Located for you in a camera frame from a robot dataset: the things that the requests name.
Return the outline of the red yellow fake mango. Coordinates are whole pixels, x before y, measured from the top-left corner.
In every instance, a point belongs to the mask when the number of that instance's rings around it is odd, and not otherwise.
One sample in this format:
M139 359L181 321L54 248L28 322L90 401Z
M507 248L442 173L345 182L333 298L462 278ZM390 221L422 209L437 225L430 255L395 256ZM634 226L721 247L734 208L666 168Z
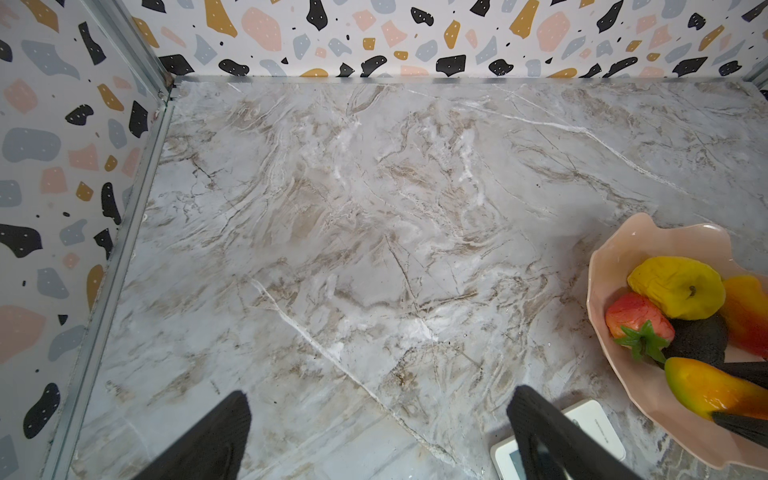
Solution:
M726 299L719 313L725 319L730 342L762 358L767 357L767 294L752 275L723 282Z

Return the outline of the orange red fake mango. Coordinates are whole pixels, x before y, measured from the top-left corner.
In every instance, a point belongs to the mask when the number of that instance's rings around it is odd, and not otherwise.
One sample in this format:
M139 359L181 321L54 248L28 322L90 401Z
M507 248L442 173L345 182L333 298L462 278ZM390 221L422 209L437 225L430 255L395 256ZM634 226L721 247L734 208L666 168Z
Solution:
M671 357L664 373L674 397L688 410L712 421L716 412L767 419L767 389L707 363Z

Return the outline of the red fake strawberry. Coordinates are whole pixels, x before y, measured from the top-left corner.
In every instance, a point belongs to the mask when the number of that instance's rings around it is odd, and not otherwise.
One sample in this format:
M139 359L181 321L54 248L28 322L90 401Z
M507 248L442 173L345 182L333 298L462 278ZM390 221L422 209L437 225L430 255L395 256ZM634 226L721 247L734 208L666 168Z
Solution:
M626 293L607 309L605 322L613 341L629 349L633 359L665 364L663 350L674 340L675 329L648 298Z

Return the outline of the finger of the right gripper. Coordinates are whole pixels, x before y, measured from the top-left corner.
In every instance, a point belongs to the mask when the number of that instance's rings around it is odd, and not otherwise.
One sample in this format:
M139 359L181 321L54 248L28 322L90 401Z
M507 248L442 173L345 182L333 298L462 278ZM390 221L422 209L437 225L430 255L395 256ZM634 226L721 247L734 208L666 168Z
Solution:
M767 362L734 362L724 363L719 366L719 370L724 374L733 377L733 380L726 380L722 377L717 381L718 385L734 386L737 379L750 382L761 388L767 388Z
M737 415L727 412L713 412L715 424L764 448L768 447L768 421L765 419Z

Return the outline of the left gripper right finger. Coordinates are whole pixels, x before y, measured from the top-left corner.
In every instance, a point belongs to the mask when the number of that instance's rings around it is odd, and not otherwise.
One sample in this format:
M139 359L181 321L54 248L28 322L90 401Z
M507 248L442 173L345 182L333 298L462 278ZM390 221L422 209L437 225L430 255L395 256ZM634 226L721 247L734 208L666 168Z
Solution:
M636 479L638 475L528 385L506 408L527 479Z

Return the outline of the dark fake avocado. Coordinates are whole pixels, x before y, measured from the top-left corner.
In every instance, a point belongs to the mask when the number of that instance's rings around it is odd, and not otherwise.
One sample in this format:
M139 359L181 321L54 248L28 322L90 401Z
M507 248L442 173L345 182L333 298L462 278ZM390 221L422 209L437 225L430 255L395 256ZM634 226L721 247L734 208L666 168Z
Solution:
M671 319L675 336L662 350L666 359L683 357L720 367L725 363L728 329L725 320L715 314L702 320Z

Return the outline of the yellow fake apple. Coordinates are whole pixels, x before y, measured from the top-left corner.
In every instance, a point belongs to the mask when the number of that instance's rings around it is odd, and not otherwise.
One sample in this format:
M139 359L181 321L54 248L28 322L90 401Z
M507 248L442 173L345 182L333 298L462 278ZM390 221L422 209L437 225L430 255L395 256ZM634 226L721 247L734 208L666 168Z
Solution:
M711 317L726 300L720 274L687 257L657 256L634 268L629 287L647 297L667 317L696 321Z

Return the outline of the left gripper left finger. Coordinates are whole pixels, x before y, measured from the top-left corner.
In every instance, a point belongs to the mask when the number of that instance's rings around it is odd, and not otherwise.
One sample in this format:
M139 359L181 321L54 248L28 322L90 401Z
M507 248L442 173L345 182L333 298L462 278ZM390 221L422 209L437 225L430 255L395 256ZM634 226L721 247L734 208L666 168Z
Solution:
M236 479L251 420L246 394L231 392L135 479Z

